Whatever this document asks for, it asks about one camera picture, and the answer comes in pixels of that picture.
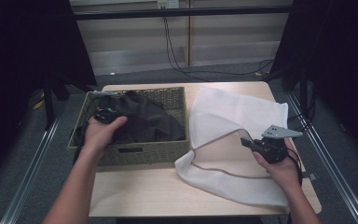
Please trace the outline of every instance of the table top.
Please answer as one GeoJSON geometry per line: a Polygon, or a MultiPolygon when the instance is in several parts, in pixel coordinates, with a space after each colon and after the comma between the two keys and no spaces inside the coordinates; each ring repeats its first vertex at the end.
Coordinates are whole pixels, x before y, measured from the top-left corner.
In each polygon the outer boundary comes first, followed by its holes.
{"type": "MultiPolygon", "coordinates": [[[[211,87],[252,95],[274,102],[265,82],[215,82],[109,85],[103,91],[184,87],[187,113],[200,88],[211,87]]],[[[308,179],[303,190],[316,213],[322,207],[308,179]]],[[[91,200],[91,217],[192,217],[262,216],[287,213],[276,206],[247,205],[212,195],[188,185],[176,173],[173,162],[100,167],[91,200]]]]}

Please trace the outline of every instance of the white towel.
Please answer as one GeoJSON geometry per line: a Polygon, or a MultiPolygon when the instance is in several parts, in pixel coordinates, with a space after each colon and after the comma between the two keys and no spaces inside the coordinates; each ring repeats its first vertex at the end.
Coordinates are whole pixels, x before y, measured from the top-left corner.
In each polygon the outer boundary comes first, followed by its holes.
{"type": "Polygon", "coordinates": [[[274,124],[287,128],[287,104],[202,88],[189,116],[191,146],[175,162],[188,184],[246,204],[287,206],[282,190],[255,162],[240,137],[261,139],[274,124]]]}

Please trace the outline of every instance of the gray floor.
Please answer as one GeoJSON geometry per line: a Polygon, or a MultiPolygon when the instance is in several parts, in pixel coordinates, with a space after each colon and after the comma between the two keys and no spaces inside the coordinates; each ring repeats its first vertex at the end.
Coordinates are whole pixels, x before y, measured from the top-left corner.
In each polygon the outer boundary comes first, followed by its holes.
{"type": "MultiPolygon", "coordinates": [[[[204,66],[193,70],[196,69],[198,71],[246,73],[257,70],[258,63],[204,66]]],[[[193,77],[172,69],[166,69],[114,76],[97,76],[97,80],[99,83],[98,89],[101,89],[108,84],[202,82],[205,80],[257,81],[260,79],[255,74],[227,75],[199,72],[188,75],[193,77]]],[[[286,93],[282,91],[279,79],[271,81],[269,85],[277,102],[288,102],[286,93]]],[[[72,164],[72,154],[66,150],[66,144],[75,126],[78,111],[82,106],[84,97],[84,93],[74,93],[71,95],[70,100],[65,103],[60,123],[51,143],[48,145],[48,151],[41,161],[36,179],[31,182],[31,189],[26,192],[26,200],[24,204],[19,206],[20,212],[18,216],[13,218],[13,223],[16,221],[17,223],[39,223],[54,201],[54,197],[59,193],[61,183],[66,178],[72,164]]],[[[57,110],[61,105],[61,102],[56,102],[55,107],[57,110]]],[[[295,112],[291,106],[289,117],[294,114],[295,112]]],[[[45,121],[46,113],[43,107],[39,110],[28,111],[20,127],[18,141],[12,146],[12,150],[9,151],[0,167],[0,221],[21,184],[23,176],[45,134],[45,121]]],[[[337,116],[319,98],[316,101],[316,115],[312,124],[358,199],[358,145],[355,139],[341,131],[337,116]]],[[[300,123],[297,119],[289,122],[289,127],[293,129],[299,127],[299,125],[300,123]]],[[[312,184],[322,204],[323,210],[319,214],[322,221],[324,223],[358,223],[353,217],[347,202],[343,200],[341,192],[337,190],[335,182],[307,135],[297,138],[295,143],[308,173],[318,176],[312,184]]],[[[281,216],[281,219],[284,222],[285,216],[281,216]]],[[[262,220],[263,223],[279,223],[277,217],[262,217],[262,220]]],[[[90,222],[115,223],[112,218],[108,217],[92,217],[90,222]]]]}

